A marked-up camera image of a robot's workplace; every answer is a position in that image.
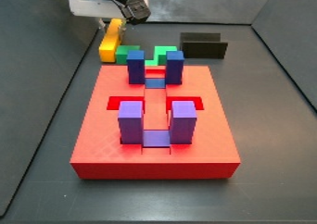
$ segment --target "gray floor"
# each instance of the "gray floor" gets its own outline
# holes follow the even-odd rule
[[[125,44],[147,58],[183,31],[219,32],[208,64],[241,157],[228,180],[80,180],[68,164],[100,69],[97,35],[2,220],[317,220],[317,119],[247,26],[143,24]]]
[[[0,0],[0,216],[97,30],[68,0]]]
[[[317,110],[315,13],[315,0],[270,0],[252,27]]]

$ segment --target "red base block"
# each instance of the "red base block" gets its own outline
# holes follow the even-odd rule
[[[157,120],[157,113],[145,109],[147,104],[155,103],[152,100],[157,100],[157,98],[152,94],[147,98],[147,89],[144,90],[140,85],[125,85],[125,79],[126,69],[124,66],[101,67],[70,158],[78,178],[229,178],[240,164],[240,158],[208,67],[185,66],[181,85],[167,85],[165,87],[164,109],[167,110],[173,98],[176,100],[188,97],[200,98],[199,104],[203,107],[196,110],[197,118],[191,145],[171,144],[169,148],[141,148],[140,144],[120,144],[117,111],[106,110],[109,96],[143,98],[144,113],[147,111],[145,127],[151,127],[151,124],[155,125],[153,121]],[[157,90],[157,97],[163,95],[164,93]],[[163,109],[159,109],[159,113],[165,119]]]

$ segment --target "table surface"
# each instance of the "table surface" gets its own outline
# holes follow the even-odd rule
[[[69,157],[100,69],[101,32],[76,72],[6,215],[0,221],[317,220],[317,119],[248,26],[143,24],[122,44],[149,58],[180,32],[219,32],[208,65],[241,164],[227,180],[80,180]]]

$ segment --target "building block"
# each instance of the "building block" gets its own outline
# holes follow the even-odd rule
[[[181,32],[179,49],[185,58],[224,58],[227,43],[220,33]]]
[[[128,83],[144,84],[144,60],[141,50],[129,50],[126,53]]]
[[[139,45],[118,45],[114,51],[114,63],[117,65],[125,65],[126,53],[129,50],[140,50]]]
[[[168,51],[165,58],[165,84],[181,84],[183,53],[180,51]]]
[[[165,65],[165,52],[176,51],[175,46],[155,46],[153,48],[153,59],[144,60],[145,66]]]
[[[167,113],[165,113],[165,90],[144,89],[144,130],[168,130]]]
[[[155,58],[157,59],[159,65],[165,65],[165,54],[168,51],[176,51],[175,46],[155,46]]]
[[[164,88],[164,79],[144,79],[144,88],[147,89]]]
[[[140,144],[143,142],[141,102],[124,101],[118,107],[118,128],[121,144]]]
[[[191,101],[172,101],[169,119],[169,137],[172,144],[191,144],[195,121],[193,103]]]
[[[157,66],[159,63],[157,63],[157,60],[156,60],[156,59],[145,59],[145,60],[144,60],[144,65],[145,65],[145,66]]]
[[[169,147],[168,131],[143,131],[143,147]]]
[[[118,69],[117,74],[122,73],[121,76],[116,75],[114,69]],[[108,77],[116,79],[110,80],[112,86],[108,86]],[[159,92],[156,97],[161,97],[163,91],[165,91],[167,97],[173,93],[179,93],[180,95],[185,94],[201,98],[204,109],[195,111],[197,120],[195,121],[191,144],[171,143],[169,148],[141,148],[141,144],[120,144],[120,129],[116,122],[117,111],[105,110],[105,104],[108,103],[105,95],[116,93],[122,95],[122,91],[116,89],[116,83],[120,79],[126,81],[124,66],[101,67],[70,158],[70,165],[78,178],[229,178],[240,164],[240,158],[208,67],[184,66],[181,85],[167,85],[164,90],[143,89],[144,107],[155,96],[153,93],[147,94],[147,91]],[[139,94],[133,93],[132,88],[126,88],[126,94]]]
[[[112,19],[104,35],[104,39],[98,46],[98,56],[101,62],[114,62],[114,51],[121,43],[120,34],[125,22],[121,19]]]

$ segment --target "blue block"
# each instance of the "blue block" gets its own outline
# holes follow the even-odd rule
[[[152,88],[152,89],[165,88],[164,79],[144,79],[144,88]]]
[[[141,102],[122,101],[117,114],[121,144],[141,144]]]
[[[196,121],[192,101],[172,101],[169,139],[171,144],[191,144]]]
[[[129,50],[125,58],[128,84],[144,84],[143,50]]]
[[[183,52],[181,51],[168,51],[165,53],[165,84],[181,84],[181,74],[183,74]]]
[[[169,147],[168,131],[143,131],[143,147]]]

